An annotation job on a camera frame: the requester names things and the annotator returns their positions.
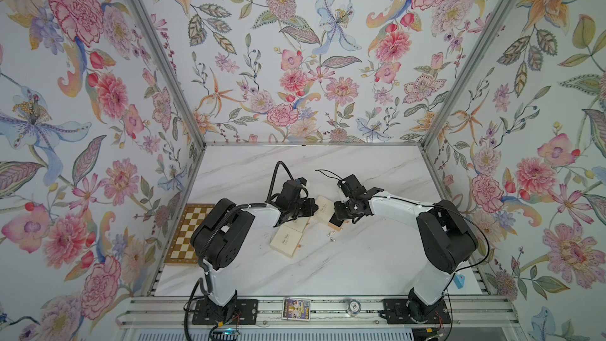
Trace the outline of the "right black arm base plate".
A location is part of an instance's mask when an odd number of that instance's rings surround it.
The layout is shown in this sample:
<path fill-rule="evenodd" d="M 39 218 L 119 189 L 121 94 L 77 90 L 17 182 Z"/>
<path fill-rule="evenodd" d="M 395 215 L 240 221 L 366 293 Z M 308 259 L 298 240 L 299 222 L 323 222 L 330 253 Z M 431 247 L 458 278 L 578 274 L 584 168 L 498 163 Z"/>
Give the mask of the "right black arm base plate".
<path fill-rule="evenodd" d="M 452 322 L 448 303 L 444 298 L 437 303 L 426 306 L 416 299 L 385 298 L 380 317 L 389 325 L 449 325 Z"/>

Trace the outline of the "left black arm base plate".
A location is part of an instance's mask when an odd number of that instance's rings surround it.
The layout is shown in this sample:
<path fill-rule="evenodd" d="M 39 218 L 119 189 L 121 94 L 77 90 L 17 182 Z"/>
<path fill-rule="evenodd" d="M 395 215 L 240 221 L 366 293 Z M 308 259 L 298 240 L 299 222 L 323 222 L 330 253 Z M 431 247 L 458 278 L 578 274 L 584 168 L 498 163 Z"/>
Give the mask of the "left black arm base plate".
<path fill-rule="evenodd" d="M 256 299 L 235 299 L 225 306 L 218 306 L 207 298 L 198 299 L 192 311 L 193 325 L 218 325 L 239 323 L 240 325 L 255 325 L 259 301 Z"/>

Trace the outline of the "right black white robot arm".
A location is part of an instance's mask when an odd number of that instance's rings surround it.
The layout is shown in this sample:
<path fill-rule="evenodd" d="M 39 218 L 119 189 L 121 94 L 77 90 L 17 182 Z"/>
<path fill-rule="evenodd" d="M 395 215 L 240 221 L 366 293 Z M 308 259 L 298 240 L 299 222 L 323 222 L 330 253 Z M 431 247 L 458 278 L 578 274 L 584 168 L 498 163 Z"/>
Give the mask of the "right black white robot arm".
<path fill-rule="evenodd" d="M 356 224 L 367 216 L 382 216 L 411 227 L 419 234 L 426 263 L 410 299 L 433 306 L 454 279 L 459 265 L 478 248 L 478 239 L 449 200 L 416 202 L 373 187 L 365 188 L 355 175 L 337 180 L 342 200 L 334 203 L 339 221 Z"/>

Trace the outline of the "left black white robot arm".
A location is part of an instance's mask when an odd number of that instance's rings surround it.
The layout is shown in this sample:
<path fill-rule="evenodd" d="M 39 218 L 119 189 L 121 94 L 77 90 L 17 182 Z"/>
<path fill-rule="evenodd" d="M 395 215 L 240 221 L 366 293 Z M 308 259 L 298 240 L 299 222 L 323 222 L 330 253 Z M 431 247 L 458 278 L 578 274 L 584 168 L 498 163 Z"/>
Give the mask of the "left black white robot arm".
<path fill-rule="evenodd" d="M 204 270 L 200 286 L 205 296 L 219 307 L 237 297 L 227 267 L 252 229 L 280 227 L 311 217 L 317 210 L 304 178 L 286 181 L 280 193 L 271 194 L 263 203 L 238 205 L 227 198 L 219 200 L 190 240 L 198 265 Z"/>

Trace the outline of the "cream drawer jewelry box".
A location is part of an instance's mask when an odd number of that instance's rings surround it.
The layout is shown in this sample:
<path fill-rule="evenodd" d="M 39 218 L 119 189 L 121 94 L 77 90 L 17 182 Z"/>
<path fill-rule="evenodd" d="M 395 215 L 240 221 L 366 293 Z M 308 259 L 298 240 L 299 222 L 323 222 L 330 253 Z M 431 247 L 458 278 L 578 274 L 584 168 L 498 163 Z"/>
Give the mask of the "cream drawer jewelry box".
<path fill-rule="evenodd" d="M 270 247 L 274 251 L 292 258 L 298 249 L 302 236 L 303 233 L 298 230 L 282 225 L 271 240 Z"/>

